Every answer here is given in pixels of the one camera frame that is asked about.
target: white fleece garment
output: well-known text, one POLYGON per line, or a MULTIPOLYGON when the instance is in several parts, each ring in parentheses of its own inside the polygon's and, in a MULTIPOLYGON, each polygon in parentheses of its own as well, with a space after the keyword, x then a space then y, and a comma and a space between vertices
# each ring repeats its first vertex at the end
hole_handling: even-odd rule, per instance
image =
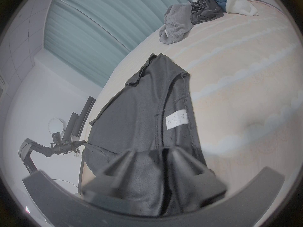
POLYGON ((246 16, 259 15, 258 10, 247 0, 227 0, 227 13, 239 13, 246 16))

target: curtain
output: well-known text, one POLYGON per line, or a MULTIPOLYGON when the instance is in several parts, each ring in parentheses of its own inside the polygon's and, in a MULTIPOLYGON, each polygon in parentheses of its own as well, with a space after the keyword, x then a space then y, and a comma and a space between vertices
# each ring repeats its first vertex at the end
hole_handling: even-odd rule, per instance
POLYGON ((52 0, 44 48, 103 87, 115 67, 187 0, 52 0))

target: black garment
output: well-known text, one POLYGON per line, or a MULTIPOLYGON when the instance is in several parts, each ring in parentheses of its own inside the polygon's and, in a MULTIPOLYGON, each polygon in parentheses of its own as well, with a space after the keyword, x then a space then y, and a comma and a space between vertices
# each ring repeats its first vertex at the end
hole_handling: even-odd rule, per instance
POLYGON ((215 0, 197 0, 191 3, 191 23, 193 25, 223 17, 223 10, 215 0))
POLYGON ((204 191, 203 182, 196 177, 206 172, 198 170, 206 163, 188 83, 185 70, 165 55, 152 54, 90 122, 82 157, 96 178, 86 188, 121 200, 120 204, 110 200, 109 209, 159 216, 200 208, 199 197, 207 194, 196 193, 197 189, 204 191), (188 124, 167 129, 165 118, 181 109, 187 112, 188 124))

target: care tag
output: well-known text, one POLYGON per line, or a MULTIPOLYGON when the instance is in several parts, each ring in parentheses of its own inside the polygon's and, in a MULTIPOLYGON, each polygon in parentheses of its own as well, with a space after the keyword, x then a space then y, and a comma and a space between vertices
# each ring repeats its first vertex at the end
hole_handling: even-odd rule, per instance
POLYGON ((178 110, 165 118, 166 128, 172 129, 181 124, 188 123, 187 112, 185 109, 178 110))

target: gray knitted garment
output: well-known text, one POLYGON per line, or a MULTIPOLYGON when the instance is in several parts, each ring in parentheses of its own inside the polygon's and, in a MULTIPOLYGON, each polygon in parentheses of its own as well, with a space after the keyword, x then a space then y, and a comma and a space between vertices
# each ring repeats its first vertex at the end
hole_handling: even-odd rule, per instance
POLYGON ((171 44, 182 40, 184 33, 193 28, 190 16, 191 3, 170 5, 164 14, 165 24, 159 31, 159 41, 165 44, 171 44))

